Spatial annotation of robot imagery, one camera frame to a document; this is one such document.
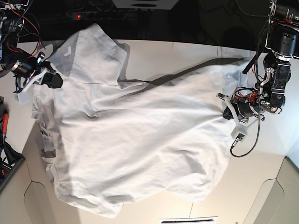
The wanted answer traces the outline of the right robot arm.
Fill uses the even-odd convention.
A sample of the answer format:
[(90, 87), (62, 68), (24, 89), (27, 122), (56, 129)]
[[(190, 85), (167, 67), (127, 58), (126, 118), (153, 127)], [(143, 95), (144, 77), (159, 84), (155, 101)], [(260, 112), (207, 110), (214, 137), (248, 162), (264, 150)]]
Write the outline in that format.
[[(26, 17), (32, 4), (32, 0), (0, 2), (0, 76), (13, 73), (16, 93), (25, 91), (32, 84), (45, 84), (52, 89), (63, 85), (61, 76), (49, 61), (45, 61), (45, 54), (39, 50), (44, 46), (39, 23), (33, 23)], [(18, 47), (19, 39), (28, 35), (38, 39), (32, 53)]]

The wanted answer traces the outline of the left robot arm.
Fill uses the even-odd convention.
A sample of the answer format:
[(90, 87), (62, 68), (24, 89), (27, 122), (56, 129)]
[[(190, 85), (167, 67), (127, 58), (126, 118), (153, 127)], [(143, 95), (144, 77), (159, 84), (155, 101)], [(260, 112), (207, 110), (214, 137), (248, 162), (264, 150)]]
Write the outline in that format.
[(299, 57), (299, 2), (271, 0), (270, 14), (257, 42), (250, 68), (256, 76), (254, 87), (239, 86), (228, 99), (223, 118), (246, 123), (250, 117), (264, 120), (262, 113), (279, 114), (285, 105), (285, 88), (291, 78), (290, 59)]

